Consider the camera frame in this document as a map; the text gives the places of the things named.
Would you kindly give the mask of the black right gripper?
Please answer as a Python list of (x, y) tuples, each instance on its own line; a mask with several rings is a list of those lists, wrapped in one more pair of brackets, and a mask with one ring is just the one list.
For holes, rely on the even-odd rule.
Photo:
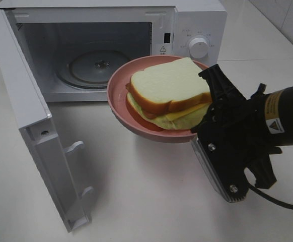
[[(191, 129), (196, 157), (214, 190), (227, 202), (245, 199), (249, 190), (244, 170), (255, 176), (255, 187), (269, 189), (276, 183), (270, 162), (271, 154), (282, 153), (269, 143), (259, 129), (258, 111), (227, 78), (218, 64), (202, 72), (215, 105), (208, 108), (203, 120)], [(244, 104), (244, 107), (230, 107)]]

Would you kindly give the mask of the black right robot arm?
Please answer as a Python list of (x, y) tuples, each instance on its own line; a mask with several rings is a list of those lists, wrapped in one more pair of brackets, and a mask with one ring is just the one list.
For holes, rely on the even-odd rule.
[(270, 156), (293, 145), (293, 86), (265, 94), (260, 84), (246, 99), (218, 65), (199, 76), (209, 85), (212, 104), (191, 129), (191, 144), (214, 190), (230, 203), (251, 190), (293, 210), (264, 192), (276, 183)]

